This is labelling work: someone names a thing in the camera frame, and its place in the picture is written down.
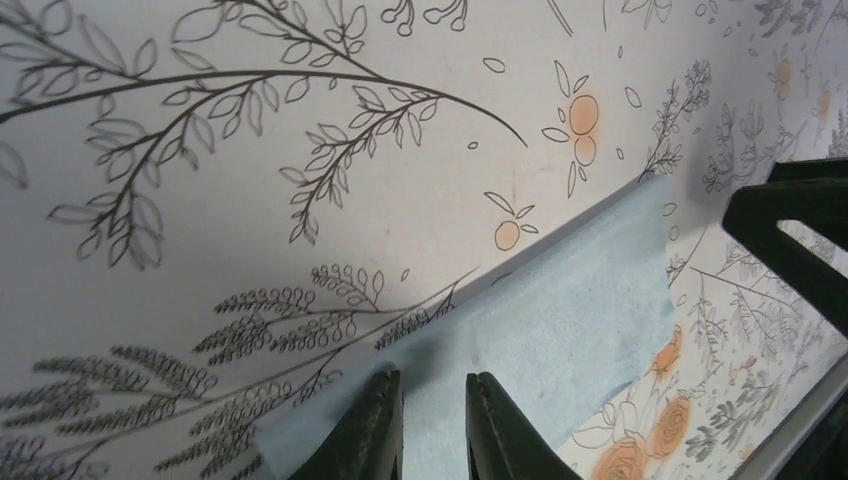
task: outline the orange flower drawing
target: orange flower drawing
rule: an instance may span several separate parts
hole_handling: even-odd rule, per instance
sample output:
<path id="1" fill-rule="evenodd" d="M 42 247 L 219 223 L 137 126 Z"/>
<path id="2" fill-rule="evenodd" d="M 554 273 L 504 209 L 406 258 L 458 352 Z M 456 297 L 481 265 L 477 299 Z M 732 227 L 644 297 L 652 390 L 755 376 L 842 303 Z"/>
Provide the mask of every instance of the orange flower drawing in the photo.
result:
<path id="1" fill-rule="evenodd" d="M 667 457 L 674 453 L 683 442 L 686 429 L 689 427 L 689 406 L 688 398 L 677 397 L 665 407 L 651 433 L 652 456 Z"/>
<path id="2" fill-rule="evenodd" d="M 627 437 L 616 442 L 601 455 L 591 480 L 642 480 L 645 475 L 645 440 Z"/>
<path id="3" fill-rule="evenodd" d="M 665 346 L 654 357 L 654 363 L 651 365 L 651 371 L 657 375 L 657 380 L 661 381 L 663 377 L 671 372 L 677 359 L 680 358 L 680 348 L 683 346 L 683 330 L 680 325 L 674 327 L 674 335 L 668 345 Z"/>

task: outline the black plastic clip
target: black plastic clip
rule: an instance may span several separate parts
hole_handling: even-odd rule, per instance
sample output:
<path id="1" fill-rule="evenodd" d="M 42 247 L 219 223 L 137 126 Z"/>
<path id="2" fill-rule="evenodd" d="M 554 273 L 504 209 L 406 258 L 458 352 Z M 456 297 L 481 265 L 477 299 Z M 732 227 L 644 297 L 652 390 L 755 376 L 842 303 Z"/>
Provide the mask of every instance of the black plastic clip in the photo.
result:
<path id="1" fill-rule="evenodd" d="M 848 337 L 848 279 L 781 231 L 797 220 L 848 250 L 848 158 L 774 165 L 730 199 L 722 227 Z"/>

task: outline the branch drawing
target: branch drawing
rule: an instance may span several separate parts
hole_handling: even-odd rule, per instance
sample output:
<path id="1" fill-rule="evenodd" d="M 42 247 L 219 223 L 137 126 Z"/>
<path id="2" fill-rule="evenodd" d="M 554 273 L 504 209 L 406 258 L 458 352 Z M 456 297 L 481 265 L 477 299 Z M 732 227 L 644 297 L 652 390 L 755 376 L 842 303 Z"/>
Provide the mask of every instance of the branch drawing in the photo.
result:
<path id="1" fill-rule="evenodd" d="M 460 3 L 464 18 L 465 2 L 453 7 L 460 8 Z M 297 187 L 291 198 L 296 208 L 292 242 L 303 238 L 315 243 L 318 223 L 313 210 L 319 201 L 342 207 L 342 197 L 349 192 L 346 172 L 354 156 L 363 152 L 373 156 L 376 137 L 387 133 L 394 134 L 399 147 L 404 134 L 420 146 L 421 123 L 435 115 L 440 102 L 456 103 L 496 121 L 526 146 L 515 129 L 485 108 L 383 76 L 361 63 L 357 54 L 365 46 L 368 27 L 364 6 L 348 9 L 342 0 L 327 0 L 321 11 L 332 27 L 316 33 L 307 26 L 309 15 L 298 1 L 221 0 L 191 10 L 174 23 L 168 51 L 186 71 L 170 76 L 156 76 L 162 68 L 155 39 L 125 55 L 126 48 L 91 18 L 75 15 L 69 0 L 50 2 L 38 12 L 19 2 L 0 11 L 2 28 L 17 36 L 17 41 L 0 45 L 0 57 L 21 66 L 10 100 L 15 108 L 0 114 L 0 124 L 64 105 L 95 103 L 96 120 L 89 124 L 91 136 L 85 143 L 97 152 L 96 165 L 113 187 L 85 202 L 57 206 L 48 215 L 58 223 L 85 227 L 78 260 L 108 245 L 110 267 L 121 261 L 139 270 L 159 266 L 164 222 L 145 190 L 161 185 L 162 167 L 178 158 L 197 170 L 200 155 L 214 154 L 219 142 L 242 127 L 261 136 L 270 114 L 304 101 L 310 92 L 318 95 L 313 88 L 318 82 L 327 82 L 330 90 L 342 82 L 350 84 L 361 111 L 344 121 L 347 128 L 319 123 L 316 132 L 307 132 L 315 144 L 313 158 L 303 168 L 280 170 Z M 282 68 L 221 70 L 188 49 L 224 35 L 229 27 L 281 46 Z M 87 51 L 60 46 L 63 35 L 77 33 Z M 176 112 L 170 121 L 154 127 L 120 113 L 122 94 L 153 87 L 170 89 L 156 100 L 163 111 Z M 20 156 L 5 144 L 0 153 L 0 176 L 18 188 L 28 185 Z"/>
<path id="2" fill-rule="evenodd" d="M 383 23 L 393 24 L 400 21 L 397 34 L 401 37 L 412 35 L 412 25 L 415 23 L 416 0 L 398 0 L 394 7 L 383 10 L 380 19 Z M 431 25 L 438 25 L 447 18 L 452 18 L 450 28 L 454 32 L 465 30 L 465 19 L 468 17 L 468 0 L 451 0 L 450 5 L 439 8 L 432 7 L 424 11 L 424 20 Z"/>
<path id="3" fill-rule="evenodd" d="M 662 109 L 657 110 L 659 121 L 654 125 L 654 134 L 657 137 L 657 144 L 652 149 L 648 150 L 648 161 L 642 174 L 639 175 L 639 181 L 646 177 L 652 177 L 658 173 L 670 174 L 683 159 L 680 151 L 683 144 L 679 141 L 672 141 L 672 134 L 680 132 L 678 123 L 680 115 L 687 122 L 692 119 L 692 114 L 706 107 L 710 101 L 710 83 L 712 75 L 710 73 L 710 62 L 707 60 L 696 61 L 695 64 L 686 72 L 686 96 L 680 100 L 680 87 L 677 85 L 677 80 L 672 80 L 671 87 L 666 90 L 668 100 L 662 104 Z"/>
<path id="4" fill-rule="evenodd" d="M 96 458 L 103 446 L 205 412 L 187 432 L 196 439 L 194 443 L 161 460 L 153 470 L 164 472 L 205 459 L 201 478 L 214 477 L 236 462 L 243 468 L 233 478 L 246 478 L 263 461 L 248 453 L 256 435 L 256 420 L 271 411 L 297 408 L 336 381 L 343 372 L 333 361 L 351 345 L 382 332 L 375 344 L 382 348 L 453 310 L 454 292 L 471 273 L 402 308 L 378 307 L 385 288 L 382 271 L 351 265 L 313 268 L 314 289 L 284 287 L 233 295 L 214 311 L 220 315 L 240 313 L 241 318 L 207 335 L 194 348 L 195 353 L 211 353 L 208 368 L 143 346 L 116 346 L 110 356 L 36 362 L 35 372 L 64 378 L 0 397 L 0 414 L 5 415 L 0 446 L 7 452 L 0 476 L 102 478 L 110 467 Z M 401 282 L 406 275 L 404 271 Z M 328 303 L 336 306 L 316 306 L 324 303 L 320 297 L 327 294 Z M 365 320 L 367 328 L 357 328 L 360 320 Z M 259 351 L 310 353 L 306 360 L 266 378 L 210 395 L 217 384 L 211 369 Z M 303 378 L 304 372 L 308 373 L 305 380 L 291 380 L 294 375 Z M 137 398 L 138 402 L 107 410 L 118 398 Z M 34 425 L 51 426 L 55 436 L 85 435 L 87 439 L 43 451 L 46 436 L 13 433 Z"/>

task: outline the floral wallpaper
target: floral wallpaper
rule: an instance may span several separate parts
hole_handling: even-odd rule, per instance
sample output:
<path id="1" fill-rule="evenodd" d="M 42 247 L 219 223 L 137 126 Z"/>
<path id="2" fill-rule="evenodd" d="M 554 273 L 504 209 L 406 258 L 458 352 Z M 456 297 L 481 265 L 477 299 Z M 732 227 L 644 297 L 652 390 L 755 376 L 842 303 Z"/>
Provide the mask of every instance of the floral wallpaper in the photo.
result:
<path id="1" fill-rule="evenodd" d="M 848 9 L 750 3 L 759 20 L 751 44 L 782 37 L 745 53 L 758 62 L 768 52 L 762 75 L 771 88 L 722 98 L 714 119 L 693 131 L 698 158 L 674 172 L 662 212 L 678 325 L 644 375 L 561 448 L 585 478 L 730 477 L 848 351 L 842 335 L 720 226 L 730 193 L 764 182 L 775 162 L 848 151 L 844 64 L 816 64 L 830 37 L 837 41 L 831 28 L 848 26 Z M 846 253 L 817 232 L 794 221 L 780 228 L 848 272 Z"/>
<path id="2" fill-rule="evenodd" d="M 769 163 L 848 149 L 846 19 L 0 0 L 0 478 L 258 476 L 269 412 L 654 175 L 677 185 L 680 323 L 564 456 L 596 478 L 732 471 L 845 346 L 713 220 Z"/>

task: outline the black clip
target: black clip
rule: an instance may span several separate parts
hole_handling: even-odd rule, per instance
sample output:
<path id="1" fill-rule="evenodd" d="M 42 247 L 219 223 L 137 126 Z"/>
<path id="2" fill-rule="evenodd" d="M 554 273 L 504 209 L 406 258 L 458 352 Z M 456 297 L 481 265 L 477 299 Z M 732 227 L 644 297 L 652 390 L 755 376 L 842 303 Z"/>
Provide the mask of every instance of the black clip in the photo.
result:
<path id="1" fill-rule="evenodd" d="M 848 337 L 848 279 L 777 227 L 797 220 L 848 250 L 848 158 L 774 165 L 730 198 L 722 227 Z"/>
<path id="2" fill-rule="evenodd" d="M 472 480 L 580 480 L 489 372 L 466 377 L 465 436 Z"/>
<path id="3" fill-rule="evenodd" d="M 400 480 L 402 454 L 400 372 L 379 372 L 289 480 Z"/>

